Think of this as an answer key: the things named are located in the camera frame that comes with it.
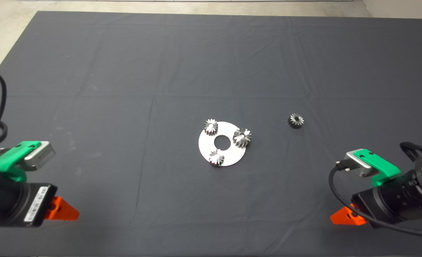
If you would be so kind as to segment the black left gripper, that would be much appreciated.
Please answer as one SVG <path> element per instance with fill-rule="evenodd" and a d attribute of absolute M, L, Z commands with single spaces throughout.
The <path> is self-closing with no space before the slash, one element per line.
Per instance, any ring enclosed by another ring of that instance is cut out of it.
<path fill-rule="evenodd" d="M 44 220 L 77 221 L 80 212 L 50 183 L 14 182 L 0 188 L 0 227 L 36 228 Z"/>

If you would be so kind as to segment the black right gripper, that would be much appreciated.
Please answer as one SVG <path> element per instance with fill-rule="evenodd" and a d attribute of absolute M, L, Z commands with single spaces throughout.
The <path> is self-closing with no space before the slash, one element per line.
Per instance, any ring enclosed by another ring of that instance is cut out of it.
<path fill-rule="evenodd" d="M 409 182 L 416 179 L 413 171 L 393 178 L 384 184 L 352 195 L 353 205 L 366 215 L 386 223 L 400 223 L 420 219 L 420 208 L 415 202 Z M 366 220 L 347 207 L 330 216 L 334 225 L 362 226 Z"/>

